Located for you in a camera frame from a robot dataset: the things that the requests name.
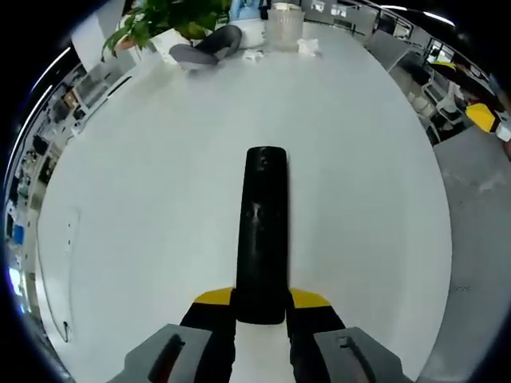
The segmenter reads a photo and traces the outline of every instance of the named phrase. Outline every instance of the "white tabletop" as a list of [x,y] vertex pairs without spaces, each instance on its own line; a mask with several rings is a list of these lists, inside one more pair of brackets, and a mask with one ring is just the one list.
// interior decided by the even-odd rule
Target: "white tabletop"
[[[66,147],[38,240],[48,301],[71,342],[47,330],[79,383],[111,378],[196,296],[233,285],[245,154],[258,145],[289,157],[291,285],[324,295],[419,375],[450,280],[432,148],[359,43],[328,26],[306,24],[304,35],[322,57],[271,53],[195,74],[161,63]],[[283,327],[239,326],[231,381],[294,381],[287,347]]]

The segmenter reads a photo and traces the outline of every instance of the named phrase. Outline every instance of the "potted plant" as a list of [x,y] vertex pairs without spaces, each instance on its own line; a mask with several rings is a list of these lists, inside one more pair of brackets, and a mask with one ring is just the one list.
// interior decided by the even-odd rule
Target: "potted plant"
[[160,53],[168,54],[176,43],[205,38],[219,18],[228,16],[230,5],[231,0],[145,0],[130,10],[124,25],[106,39],[102,53],[107,49],[116,57],[117,47],[143,49],[153,40]]

